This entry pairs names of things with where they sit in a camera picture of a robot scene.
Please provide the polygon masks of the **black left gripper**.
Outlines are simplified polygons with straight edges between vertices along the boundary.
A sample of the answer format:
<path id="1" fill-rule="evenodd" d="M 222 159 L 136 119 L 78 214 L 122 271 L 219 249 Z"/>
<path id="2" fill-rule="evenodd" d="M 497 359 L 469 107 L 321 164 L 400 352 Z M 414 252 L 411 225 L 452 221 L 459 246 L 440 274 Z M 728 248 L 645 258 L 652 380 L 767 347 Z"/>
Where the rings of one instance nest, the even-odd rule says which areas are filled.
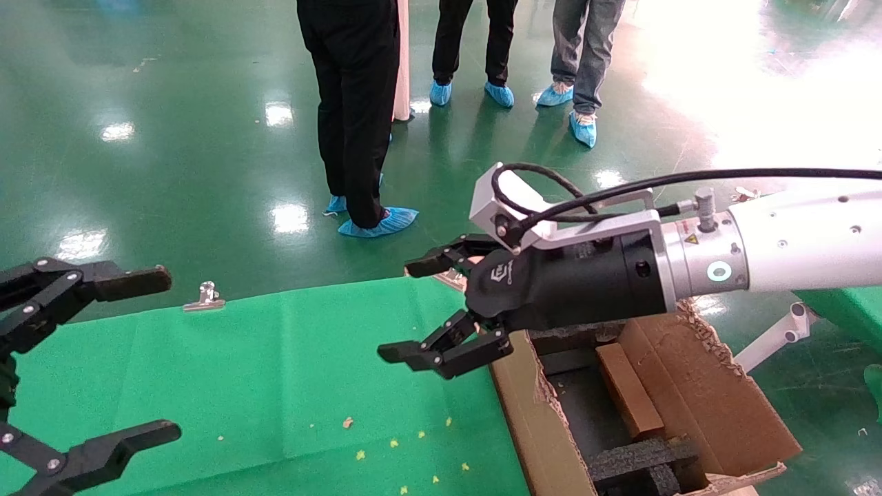
<path id="1" fill-rule="evenodd" d="M 126 271 L 113 261 L 76 265 L 56 258 L 4 270 L 1 274 L 0 415 L 17 404 L 20 377 L 10 354 L 25 354 L 92 302 L 114 302 L 170 290 L 164 266 Z M 122 477 L 130 459 L 143 450 L 176 442 L 179 424 L 148 422 L 113 431 L 73 446 L 54 449 L 12 424 L 1 424 L 4 453 L 35 470 L 14 495 L 74 495 Z"/>

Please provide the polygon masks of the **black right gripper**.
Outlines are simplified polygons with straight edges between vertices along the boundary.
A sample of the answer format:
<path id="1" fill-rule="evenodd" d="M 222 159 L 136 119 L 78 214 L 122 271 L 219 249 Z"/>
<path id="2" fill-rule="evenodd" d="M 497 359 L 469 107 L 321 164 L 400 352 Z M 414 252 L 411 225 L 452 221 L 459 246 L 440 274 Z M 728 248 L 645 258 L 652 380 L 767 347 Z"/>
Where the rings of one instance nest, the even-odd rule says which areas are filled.
<path id="1" fill-rule="evenodd" d="M 451 380 L 510 355 L 508 332 L 667 313 L 646 231 L 517 256 L 502 249 L 487 234 L 463 234 L 407 261 L 405 272 L 415 278 L 449 270 L 466 277 L 469 311 L 457 311 L 422 341 L 379 345 L 379 358 Z"/>

